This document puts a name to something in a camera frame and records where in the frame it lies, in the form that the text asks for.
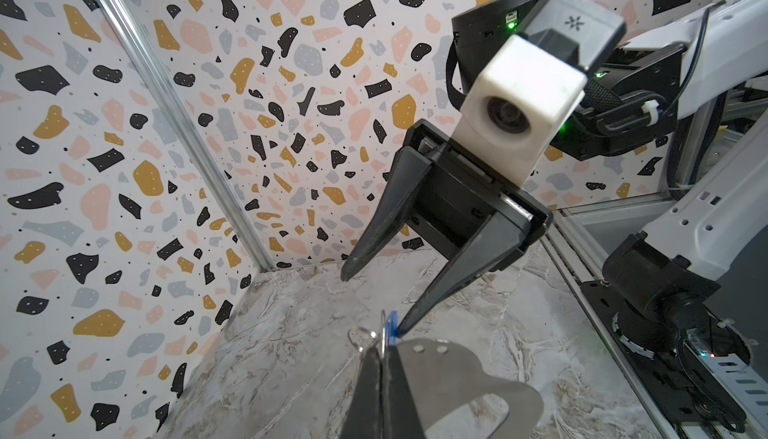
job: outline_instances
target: marble surface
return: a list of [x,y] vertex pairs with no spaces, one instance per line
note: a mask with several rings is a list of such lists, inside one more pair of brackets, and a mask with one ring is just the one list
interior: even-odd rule
[[[261,275],[158,436],[337,437],[359,364],[347,331],[375,329],[382,309],[402,317],[445,262],[419,249],[377,257],[348,283],[340,263]],[[444,301],[407,338],[458,342],[490,375],[536,388],[544,415],[532,437],[659,437],[540,244]],[[464,409],[428,437],[486,437],[499,405]]]

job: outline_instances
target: camera lens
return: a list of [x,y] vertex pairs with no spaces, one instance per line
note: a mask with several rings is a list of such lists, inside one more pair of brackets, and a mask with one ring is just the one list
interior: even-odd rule
[[488,115],[504,132],[520,134],[528,130],[528,118],[510,102],[493,97],[488,101]]

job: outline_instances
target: gray marble floor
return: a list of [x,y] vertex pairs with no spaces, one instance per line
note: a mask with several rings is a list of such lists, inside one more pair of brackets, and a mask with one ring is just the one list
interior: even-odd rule
[[[420,249],[378,257],[348,283],[339,280],[339,263],[260,276],[160,434],[337,437],[359,364],[347,331],[375,329],[383,309],[402,317],[445,262]],[[539,244],[446,300],[406,338],[458,342],[490,375],[536,388],[544,415],[532,437],[659,436]],[[474,401],[428,436],[486,437],[478,430],[496,421],[495,406]]]

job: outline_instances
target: terrazzo pattern wallpaper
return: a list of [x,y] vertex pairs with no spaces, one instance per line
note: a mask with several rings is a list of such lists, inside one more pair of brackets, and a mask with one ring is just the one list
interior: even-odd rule
[[94,0],[0,0],[0,437],[143,439],[255,280]]
[[[451,132],[451,18],[488,0],[128,0],[280,267],[344,259],[406,129]],[[596,0],[628,37],[710,0]],[[551,208],[656,192],[668,138],[524,185]],[[385,252],[423,245],[408,228]]]

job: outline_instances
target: asterisk logo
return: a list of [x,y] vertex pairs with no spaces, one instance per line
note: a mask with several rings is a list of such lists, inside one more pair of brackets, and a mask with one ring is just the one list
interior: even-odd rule
[[573,16],[570,16],[568,20],[565,21],[566,26],[571,26],[571,29],[576,28],[576,30],[581,30],[581,26],[584,23],[581,21],[581,16],[577,16],[574,18]]

